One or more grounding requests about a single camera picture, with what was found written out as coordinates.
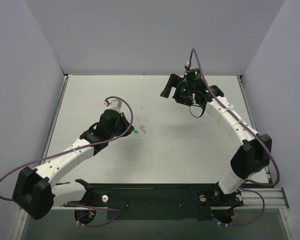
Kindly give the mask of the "silver key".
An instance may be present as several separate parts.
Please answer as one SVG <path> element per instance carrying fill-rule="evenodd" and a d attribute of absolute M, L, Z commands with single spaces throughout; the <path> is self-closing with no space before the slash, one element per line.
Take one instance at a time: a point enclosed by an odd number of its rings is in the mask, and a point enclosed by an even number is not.
<path fill-rule="evenodd" d="M 143 131 L 144 134 L 146 133 L 146 131 L 145 131 L 145 126 L 144 126 L 144 125 L 141 125 L 141 126 L 140 126 L 140 129 Z"/>

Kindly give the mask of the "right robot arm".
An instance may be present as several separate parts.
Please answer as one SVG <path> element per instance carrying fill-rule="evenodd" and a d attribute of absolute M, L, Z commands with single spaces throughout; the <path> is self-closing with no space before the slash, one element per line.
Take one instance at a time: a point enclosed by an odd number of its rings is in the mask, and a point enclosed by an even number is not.
<path fill-rule="evenodd" d="M 215 119 L 237 147 L 230 161 L 230 172 L 217 183 L 213 192 L 214 201 L 224 205 L 246 180 L 269 165 L 272 139 L 249 126 L 218 86 L 206 86 L 199 69 L 187 69 L 184 76 L 172 73 L 161 97 L 168 98 L 173 88 L 172 97 L 176 103 L 201 108 L 202 113 Z"/>

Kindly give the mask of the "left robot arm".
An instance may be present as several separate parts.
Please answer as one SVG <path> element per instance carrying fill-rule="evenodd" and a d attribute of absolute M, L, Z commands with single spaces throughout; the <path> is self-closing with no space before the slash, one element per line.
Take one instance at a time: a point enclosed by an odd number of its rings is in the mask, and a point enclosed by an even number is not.
<path fill-rule="evenodd" d="M 89 205 L 93 193 L 82 180 L 59 184 L 59 181 L 83 161 L 92 158 L 116 138 L 131 134 L 134 127 L 125 115 L 105 110 L 99 122 L 83 132 L 65 151 L 33 169 L 26 166 L 18 174 L 12 200 L 33 219 L 44 217 L 52 207 L 68 202 Z"/>

